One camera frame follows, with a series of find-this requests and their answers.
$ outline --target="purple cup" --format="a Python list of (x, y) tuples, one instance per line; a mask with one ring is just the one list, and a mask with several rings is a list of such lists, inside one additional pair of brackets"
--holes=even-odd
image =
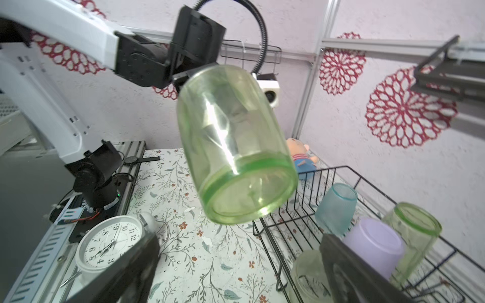
[(387, 280), (405, 252), (403, 240), (394, 229), (371, 218), (360, 220), (342, 242)]

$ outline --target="black watch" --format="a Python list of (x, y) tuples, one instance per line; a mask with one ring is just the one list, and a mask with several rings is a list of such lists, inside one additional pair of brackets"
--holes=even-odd
[(123, 161), (123, 164), (132, 166), (137, 163), (150, 162), (150, 161), (160, 161), (160, 157), (138, 158), (137, 156), (131, 156), (131, 157), (127, 157)]

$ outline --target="floral tablecloth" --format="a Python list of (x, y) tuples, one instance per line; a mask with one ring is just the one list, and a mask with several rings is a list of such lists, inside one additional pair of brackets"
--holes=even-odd
[(160, 161), (141, 164), (128, 210), (147, 211), (170, 226), (148, 302), (285, 302), (252, 223), (209, 221), (183, 150), (145, 151), (144, 157), (155, 156)]

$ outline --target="red circular doily pattern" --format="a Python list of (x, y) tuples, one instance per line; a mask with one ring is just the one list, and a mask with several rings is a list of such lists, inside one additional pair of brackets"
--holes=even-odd
[[(341, 39), (360, 39), (354, 32), (346, 32), (337, 37)], [(357, 82), (366, 62), (365, 52), (357, 50), (330, 48), (320, 65), (320, 84), (327, 93), (341, 95)]]
[(416, 82), (413, 72), (411, 67), (387, 76), (367, 104), (367, 127), (391, 146), (408, 148), (434, 140), (458, 114), (455, 102), (411, 91)]
[[(106, 18), (92, 0), (76, 0), (75, 2), (91, 12)], [(49, 56), (54, 63), (62, 65), (68, 70), (77, 71), (82, 75), (88, 73), (96, 74), (100, 70), (106, 70), (101, 63), (93, 58), (38, 32), (32, 31), (31, 38), (37, 43), (43, 54)]]
[(152, 86), (153, 90), (163, 96), (164, 98), (170, 98), (172, 100), (177, 100), (177, 90), (175, 89), (175, 86), (173, 84), (170, 84), (169, 86), (165, 87), (164, 89), (160, 89), (158, 87)]

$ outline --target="stuffed toy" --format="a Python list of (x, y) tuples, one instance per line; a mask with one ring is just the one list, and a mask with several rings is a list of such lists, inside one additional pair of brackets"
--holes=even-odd
[[(290, 149), (291, 157), (295, 162), (297, 173), (312, 172), (317, 169), (317, 166), (315, 165), (315, 163), (318, 162), (318, 157), (307, 156), (307, 151), (310, 149), (310, 147), (307, 144), (303, 144), (302, 142), (293, 138), (289, 138), (288, 140), (286, 140), (286, 144), (288, 145), (288, 148)], [(305, 178), (311, 178), (311, 177), (313, 177), (313, 173), (308, 175), (305, 175), (305, 174), (299, 175), (300, 180), (304, 180)]]

